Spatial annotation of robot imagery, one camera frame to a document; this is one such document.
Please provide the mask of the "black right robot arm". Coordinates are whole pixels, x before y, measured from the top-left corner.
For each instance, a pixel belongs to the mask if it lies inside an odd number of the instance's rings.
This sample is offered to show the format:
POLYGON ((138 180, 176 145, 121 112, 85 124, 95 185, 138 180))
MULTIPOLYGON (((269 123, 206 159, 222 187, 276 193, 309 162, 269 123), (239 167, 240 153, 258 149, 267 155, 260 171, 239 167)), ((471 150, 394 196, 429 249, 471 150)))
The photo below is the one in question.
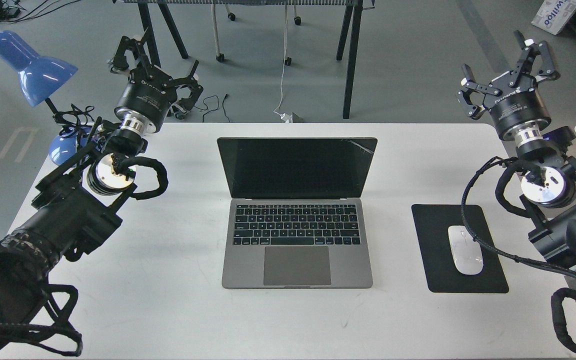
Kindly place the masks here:
MULTIPOLYGON (((489 113, 501 141, 514 142, 516 156, 492 157, 478 169, 466 185, 461 198, 461 219, 467 232, 483 249, 519 264, 555 272, 576 280, 576 158, 567 155, 575 139, 563 126, 543 134, 551 123, 538 85, 560 77, 546 41, 526 39, 514 32, 521 54, 515 66, 488 84, 475 81, 464 64, 464 77, 457 101, 467 117, 478 120, 489 113), (471 187, 485 171, 502 166, 504 171, 494 189, 496 201, 510 214, 534 224, 528 239, 543 260, 507 253, 487 244, 467 220, 466 202, 471 187)), ((576 354, 576 342, 569 334, 563 301, 576 301, 576 290, 565 287, 550 299, 551 319, 556 338, 576 354)))

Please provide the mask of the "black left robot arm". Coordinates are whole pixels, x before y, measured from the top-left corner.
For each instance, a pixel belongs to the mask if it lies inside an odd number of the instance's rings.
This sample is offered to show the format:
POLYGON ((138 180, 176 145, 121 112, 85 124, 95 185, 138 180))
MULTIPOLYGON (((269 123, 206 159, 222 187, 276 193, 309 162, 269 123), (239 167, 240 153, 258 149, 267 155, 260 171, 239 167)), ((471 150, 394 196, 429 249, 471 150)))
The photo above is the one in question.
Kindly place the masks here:
POLYGON ((70 322, 78 290, 50 284, 50 271, 105 243, 128 199, 157 198, 169 186, 164 165, 143 156, 144 134, 158 132, 169 112, 194 107, 203 91, 199 62, 175 79, 150 62, 144 42, 123 36, 109 63, 113 73, 128 74, 114 110, 119 122, 96 119, 85 145, 36 185, 36 213, 0 240, 0 350, 25 343, 79 356, 82 335, 70 322))

